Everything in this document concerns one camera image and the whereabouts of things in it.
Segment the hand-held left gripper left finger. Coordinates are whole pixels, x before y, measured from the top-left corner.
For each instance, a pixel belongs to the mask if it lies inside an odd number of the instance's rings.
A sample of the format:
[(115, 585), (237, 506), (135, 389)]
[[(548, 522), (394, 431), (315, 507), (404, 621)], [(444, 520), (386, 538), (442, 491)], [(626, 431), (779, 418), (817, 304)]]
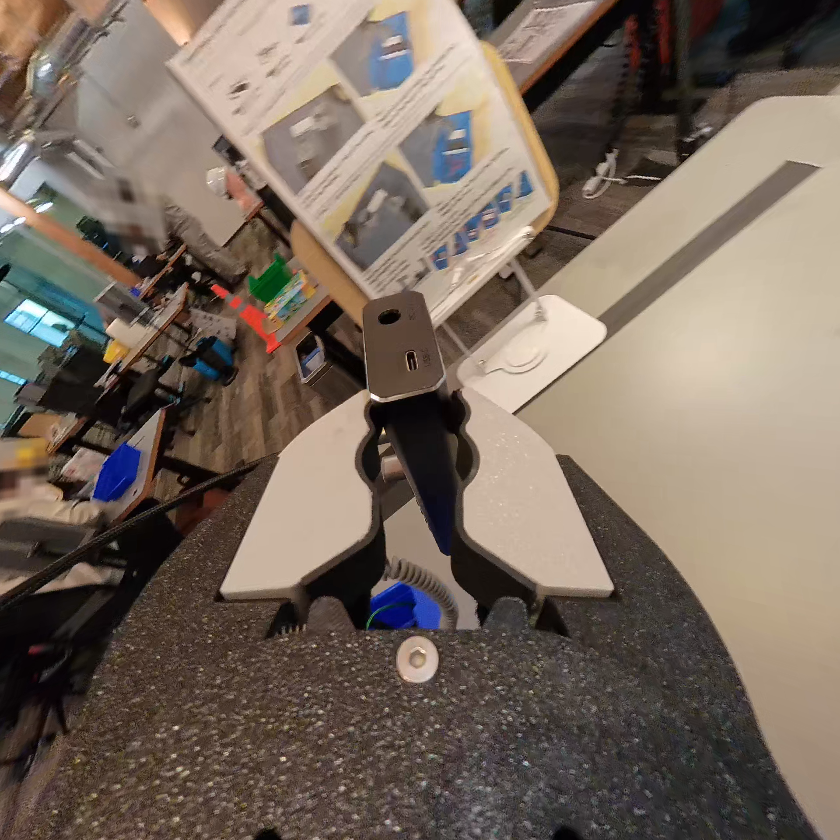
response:
[(367, 619), (385, 565), (371, 396), (357, 392), (296, 436), (276, 467), (219, 593), (287, 600), (300, 618), (321, 597)]

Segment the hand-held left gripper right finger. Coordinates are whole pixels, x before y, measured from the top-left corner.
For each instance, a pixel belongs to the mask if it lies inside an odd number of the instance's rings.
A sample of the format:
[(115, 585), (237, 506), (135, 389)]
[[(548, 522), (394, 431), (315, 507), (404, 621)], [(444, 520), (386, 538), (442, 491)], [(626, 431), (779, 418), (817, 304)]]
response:
[(451, 569), (487, 610), (503, 597), (603, 600), (614, 582), (552, 447), (472, 388), (453, 394), (458, 494)]

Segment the blue plastic bin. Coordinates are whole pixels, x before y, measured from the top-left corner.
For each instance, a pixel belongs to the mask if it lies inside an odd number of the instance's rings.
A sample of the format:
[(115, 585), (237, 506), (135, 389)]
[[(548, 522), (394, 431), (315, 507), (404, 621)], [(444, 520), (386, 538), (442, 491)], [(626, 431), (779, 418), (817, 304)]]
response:
[(365, 628), (437, 630), (441, 615), (438, 604), (429, 595), (408, 584), (394, 583), (372, 596)]

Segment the black USB hub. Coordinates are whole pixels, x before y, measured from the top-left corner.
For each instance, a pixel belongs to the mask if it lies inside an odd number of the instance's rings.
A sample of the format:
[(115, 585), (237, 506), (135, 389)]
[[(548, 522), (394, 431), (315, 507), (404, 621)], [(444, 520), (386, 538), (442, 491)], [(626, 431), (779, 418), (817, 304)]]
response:
[(452, 552), (457, 478), (450, 390), (424, 295), (405, 290), (363, 309), (371, 416), (403, 467), (441, 554)]

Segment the grey desk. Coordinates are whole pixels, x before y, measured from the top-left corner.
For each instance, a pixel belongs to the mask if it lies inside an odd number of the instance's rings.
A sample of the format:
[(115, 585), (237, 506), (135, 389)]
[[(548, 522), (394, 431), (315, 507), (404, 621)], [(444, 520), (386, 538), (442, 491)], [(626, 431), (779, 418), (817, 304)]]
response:
[(641, 526), (838, 838), (839, 100), (766, 98), (547, 283), (606, 340), (520, 412)]

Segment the wooden table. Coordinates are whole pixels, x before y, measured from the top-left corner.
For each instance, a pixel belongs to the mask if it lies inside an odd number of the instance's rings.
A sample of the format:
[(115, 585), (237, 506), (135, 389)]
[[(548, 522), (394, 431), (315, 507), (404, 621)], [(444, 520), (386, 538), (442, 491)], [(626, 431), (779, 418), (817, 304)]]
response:
[(108, 502), (103, 509), (103, 521), (107, 525), (124, 521), (130, 513), (151, 495), (155, 476), (156, 463), (161, 453), (161, 440), (165, 428), (166, 409), (162, 408), (154, 413), (141, 427), (126, 441), (132, 448), (140, 451), (140, 464), (132, 485), (115, 500)]

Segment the blue black object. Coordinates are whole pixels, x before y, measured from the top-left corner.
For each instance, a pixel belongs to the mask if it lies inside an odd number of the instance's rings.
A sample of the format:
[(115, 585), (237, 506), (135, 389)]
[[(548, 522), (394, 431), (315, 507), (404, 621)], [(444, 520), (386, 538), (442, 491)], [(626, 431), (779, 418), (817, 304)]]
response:
[(221, 386), (229, 386), (238, 374), (232, 347), (213, 335), (195, 341), (178, 359), (178, 364)]

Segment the small blue bin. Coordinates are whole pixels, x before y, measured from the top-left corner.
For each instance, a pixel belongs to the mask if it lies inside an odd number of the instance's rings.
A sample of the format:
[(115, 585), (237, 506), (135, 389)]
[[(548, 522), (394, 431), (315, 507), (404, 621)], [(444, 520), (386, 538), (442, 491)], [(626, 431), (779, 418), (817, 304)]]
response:
[(117, 501), (131, 488), (140, 472), (142, 450), (123, 443), (105, 458), (91, 492), (99, 502)]

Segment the red stool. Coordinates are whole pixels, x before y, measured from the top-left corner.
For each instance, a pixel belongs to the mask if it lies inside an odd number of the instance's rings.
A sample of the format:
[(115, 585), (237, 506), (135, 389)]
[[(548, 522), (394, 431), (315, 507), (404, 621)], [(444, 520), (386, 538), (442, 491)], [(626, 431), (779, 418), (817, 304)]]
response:
[(266, 328), (265, 314), (253, 306), (245, 297), (227, 290), (217, 283), (211, 284), (211, 292), (233, 309), (240, 319), (258, 335), (265, 344), (268, 354), (273, 354), (280, 348), (281, 343), (276, 334)]

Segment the colourful toy box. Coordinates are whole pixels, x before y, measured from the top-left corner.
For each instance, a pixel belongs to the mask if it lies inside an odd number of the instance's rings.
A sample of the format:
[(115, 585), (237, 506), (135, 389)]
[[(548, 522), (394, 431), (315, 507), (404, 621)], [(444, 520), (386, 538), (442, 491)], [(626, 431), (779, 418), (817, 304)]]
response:
[(317, 288), (304, 269), (294, 272), (288, 283), (265, 305), (266, 318), (276, 324), (284, 324), (304, 308), (316, 295)]

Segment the green box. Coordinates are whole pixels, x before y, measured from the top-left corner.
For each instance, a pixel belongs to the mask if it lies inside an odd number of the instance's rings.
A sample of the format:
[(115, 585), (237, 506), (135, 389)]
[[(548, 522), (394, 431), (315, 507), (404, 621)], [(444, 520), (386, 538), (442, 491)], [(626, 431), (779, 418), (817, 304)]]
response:
[(248, 276), (248, 292), (260, 303), (275, 300), (291, 283), (293, 274), (288, 263), (275, 255), (268, 267), (258, 276)]

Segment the white instruction sheet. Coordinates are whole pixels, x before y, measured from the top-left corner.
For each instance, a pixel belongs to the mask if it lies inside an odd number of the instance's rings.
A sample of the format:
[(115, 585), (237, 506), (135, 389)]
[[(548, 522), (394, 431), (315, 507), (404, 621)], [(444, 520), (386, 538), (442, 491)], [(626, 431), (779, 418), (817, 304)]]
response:
[(220, 4), (168, 68), (369, 299), (442, 323), (555, 206), (516, 84), (456, 2)]

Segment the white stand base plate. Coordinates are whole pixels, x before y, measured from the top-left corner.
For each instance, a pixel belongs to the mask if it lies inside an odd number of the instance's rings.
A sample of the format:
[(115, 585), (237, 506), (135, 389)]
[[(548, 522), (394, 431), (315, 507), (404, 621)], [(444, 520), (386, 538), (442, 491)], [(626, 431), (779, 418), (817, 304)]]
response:
[[(446, 297), (431, 309), (433, 325), (443, 329), (461, 351), (452, 375), (509, 413), (529, 403), (605, 339), (605, 324), (567, 300), (540, 293), (518, 262), (536, 237), (520, 227), (501, 245), (481, 245), (476, 255), (455, 261)], [(472, 347), (448, 326), (448, 319), (487, 282), (507, 270), (521, 289), (522, 303)]]

